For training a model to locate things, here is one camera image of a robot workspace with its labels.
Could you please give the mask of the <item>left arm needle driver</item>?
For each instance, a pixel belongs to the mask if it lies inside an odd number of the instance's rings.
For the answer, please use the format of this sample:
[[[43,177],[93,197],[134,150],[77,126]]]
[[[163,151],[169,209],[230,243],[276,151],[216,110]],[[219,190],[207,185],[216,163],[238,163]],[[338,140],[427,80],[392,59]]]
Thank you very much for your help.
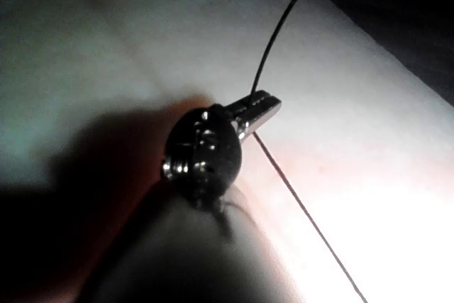
[[[234,183],[241,161],[240,140],[227,110],[219,104],[196,108],[167,137],[162,179],[189,201],[216,201]]]

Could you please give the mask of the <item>left arm needle driver jaw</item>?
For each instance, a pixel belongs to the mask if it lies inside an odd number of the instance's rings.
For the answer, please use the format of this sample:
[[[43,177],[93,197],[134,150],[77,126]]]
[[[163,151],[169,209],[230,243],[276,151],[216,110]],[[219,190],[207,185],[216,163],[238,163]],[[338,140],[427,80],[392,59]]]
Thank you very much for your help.
[[[250,119],[266,112],[272,106],[273,96],[259,90],[225,106],[225,110],[233,119]]]
[[[239,140],[244,141],[256,132],[280,110],[281,105],[282,101],[277,97],[260,97],[254,99],[250,105],[244,98],[231,104]]]

